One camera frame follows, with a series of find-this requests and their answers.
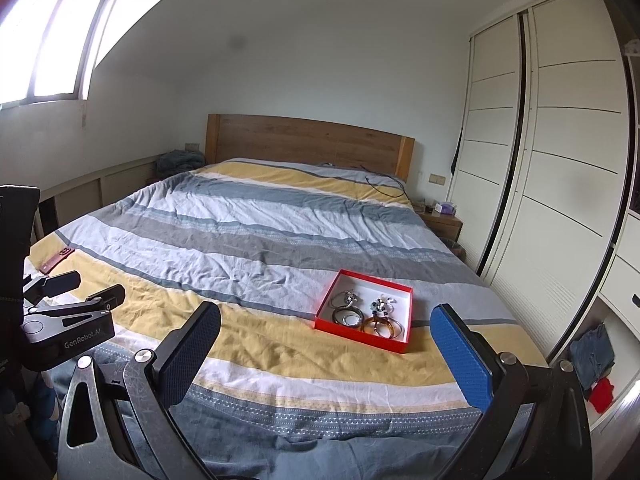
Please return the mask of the amber orange bangle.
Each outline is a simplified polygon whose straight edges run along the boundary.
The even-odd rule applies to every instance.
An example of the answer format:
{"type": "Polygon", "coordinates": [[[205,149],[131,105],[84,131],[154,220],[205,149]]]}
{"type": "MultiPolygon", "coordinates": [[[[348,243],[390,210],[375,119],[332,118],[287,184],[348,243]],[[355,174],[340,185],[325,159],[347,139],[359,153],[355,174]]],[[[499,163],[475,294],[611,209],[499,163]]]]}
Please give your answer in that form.
{"type": "Polygon", "coordinates": [[[405,333],[404,326],[393,318],[384,318],[384,316],[366,318],[361,324],[360,330],[369,335],[397,340],[401,340],[405,333]]]}

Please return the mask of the dark brown wide bangle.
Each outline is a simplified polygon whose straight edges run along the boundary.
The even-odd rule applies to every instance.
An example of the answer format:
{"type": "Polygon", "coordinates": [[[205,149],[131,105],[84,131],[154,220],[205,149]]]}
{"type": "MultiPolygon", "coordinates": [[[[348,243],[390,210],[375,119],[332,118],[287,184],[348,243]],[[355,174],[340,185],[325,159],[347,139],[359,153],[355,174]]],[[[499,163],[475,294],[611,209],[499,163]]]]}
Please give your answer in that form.
{"type": "Polygon", "coordinates": [[[332,321],[343,327],[360,330],[364,314],[356,307],[339,307],[332,312],[332,321]]]}

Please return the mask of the red jewelry box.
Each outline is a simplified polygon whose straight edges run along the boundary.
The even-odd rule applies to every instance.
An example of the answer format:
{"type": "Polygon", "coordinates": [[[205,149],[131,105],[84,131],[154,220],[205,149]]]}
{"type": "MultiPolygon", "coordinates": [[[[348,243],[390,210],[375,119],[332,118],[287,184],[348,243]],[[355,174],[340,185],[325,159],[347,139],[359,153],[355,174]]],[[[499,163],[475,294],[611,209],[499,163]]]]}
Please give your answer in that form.
{"type": "Polygon", "coordinates": [[[314,329],[386,351],[406,353],[411,334],[412,307],[411,287],[354,271],[339,270],[319,304],[314,317],[314,329]],[[401,340],[385,339],[334,324],[332,312],[339,307],[356,307],[364,314],[364,319],[370,316],[393,318],[404,326],[404,336],[401,340]]]}

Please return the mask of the striped bed duvet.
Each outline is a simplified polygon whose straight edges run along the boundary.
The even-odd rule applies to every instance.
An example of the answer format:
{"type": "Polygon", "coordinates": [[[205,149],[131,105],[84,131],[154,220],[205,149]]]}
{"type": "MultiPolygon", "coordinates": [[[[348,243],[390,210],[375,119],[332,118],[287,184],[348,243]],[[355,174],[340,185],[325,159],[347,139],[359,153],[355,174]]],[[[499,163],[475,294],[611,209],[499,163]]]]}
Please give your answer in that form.
{"type": "Polygon", "coordinates": [[[363,170],[236,158],[153,183],[43,237],[30,273],[77,271],[74,297],[119,284],[125,361],[204,301],[221,330],[171,413],[214,474],[257,479],[429,479],[477,421],[428,329],[449,304],[497,351],[544,356],[499,297],[423,223],[399,184],[363,170]],[[413,290],[408,351],[314,329],[339,270],[413,290]]]}

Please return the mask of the dark folded blanket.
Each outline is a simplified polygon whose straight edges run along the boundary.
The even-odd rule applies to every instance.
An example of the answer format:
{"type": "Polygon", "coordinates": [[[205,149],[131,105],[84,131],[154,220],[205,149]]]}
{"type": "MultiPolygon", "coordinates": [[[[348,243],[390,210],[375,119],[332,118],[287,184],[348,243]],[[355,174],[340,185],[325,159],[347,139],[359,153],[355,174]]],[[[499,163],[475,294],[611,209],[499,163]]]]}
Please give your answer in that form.
{"type": "Polygon", "coordinates": [[[155,177],[162,180],[205,165],[205,156],[201,152],[173,150],[160,155],[156,160],[155,177]]]}

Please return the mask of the wooden headboard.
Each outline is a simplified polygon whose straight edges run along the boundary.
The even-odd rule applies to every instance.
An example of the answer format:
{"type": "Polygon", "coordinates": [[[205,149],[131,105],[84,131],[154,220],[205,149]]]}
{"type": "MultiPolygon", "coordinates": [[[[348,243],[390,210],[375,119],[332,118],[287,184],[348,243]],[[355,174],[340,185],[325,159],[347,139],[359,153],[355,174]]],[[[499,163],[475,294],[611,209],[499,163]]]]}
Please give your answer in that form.
{"type": "Polygon", "coordinates": [[[366,168],[406,182],[410,136],[320,120],[238,114],[207,117],[204,156],[209,164],[244,157],[340,168],[366,168]]]}

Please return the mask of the wooden nightstand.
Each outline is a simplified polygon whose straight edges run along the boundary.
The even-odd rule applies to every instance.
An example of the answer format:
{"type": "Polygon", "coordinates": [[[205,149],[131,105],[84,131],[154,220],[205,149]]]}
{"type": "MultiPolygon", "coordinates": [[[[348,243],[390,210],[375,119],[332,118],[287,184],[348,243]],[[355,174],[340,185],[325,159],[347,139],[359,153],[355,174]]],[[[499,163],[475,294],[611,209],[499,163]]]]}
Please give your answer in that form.
{"type": "Polygon", "coordinates": [[[455,216],[447,216],[446,214],[436,214],[436,212],[421,212],[419,217],[425,225],[439,238],[443,240],[459,239],[463,222],[455,216]]]}

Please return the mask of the purple tissue box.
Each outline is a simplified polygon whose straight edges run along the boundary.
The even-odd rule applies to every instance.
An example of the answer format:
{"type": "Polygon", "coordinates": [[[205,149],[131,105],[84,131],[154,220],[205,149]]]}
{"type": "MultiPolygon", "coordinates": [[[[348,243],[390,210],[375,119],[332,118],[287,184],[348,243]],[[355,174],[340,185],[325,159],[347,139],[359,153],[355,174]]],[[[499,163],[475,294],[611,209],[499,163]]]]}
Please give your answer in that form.
{"type": "Polygon", "coordinates": [[[444,216],[454,216],[457,208],[453,203],[449,202],[436,202],[433,206],[435,214],[443,214],[444,216]]]}

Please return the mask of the window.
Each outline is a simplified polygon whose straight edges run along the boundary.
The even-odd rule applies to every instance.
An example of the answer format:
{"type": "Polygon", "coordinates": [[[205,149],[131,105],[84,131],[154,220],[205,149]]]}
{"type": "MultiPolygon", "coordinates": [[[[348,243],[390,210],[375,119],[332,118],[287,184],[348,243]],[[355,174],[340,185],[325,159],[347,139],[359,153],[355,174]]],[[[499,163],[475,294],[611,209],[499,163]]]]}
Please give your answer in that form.
{"type": "Polygon", "coordinates": [[[1,20],[1,106],[83,99],[109,2],[16,0],[1,20]]]}

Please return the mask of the white sliding wardrobe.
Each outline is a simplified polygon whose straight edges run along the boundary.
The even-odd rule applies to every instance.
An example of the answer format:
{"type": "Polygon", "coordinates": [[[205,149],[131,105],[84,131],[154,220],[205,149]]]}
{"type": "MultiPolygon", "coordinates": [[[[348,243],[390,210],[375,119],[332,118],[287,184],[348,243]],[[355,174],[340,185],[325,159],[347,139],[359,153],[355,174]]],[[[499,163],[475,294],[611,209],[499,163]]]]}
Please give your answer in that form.
{"type": "Polygon", "coordinates": [[[611,406],[639,390],[639,334],[613,300],[637,136],[604,0],[541,0],[470,39],[449,199],[468,266],[549,360],[604,327],[611,406]]]}

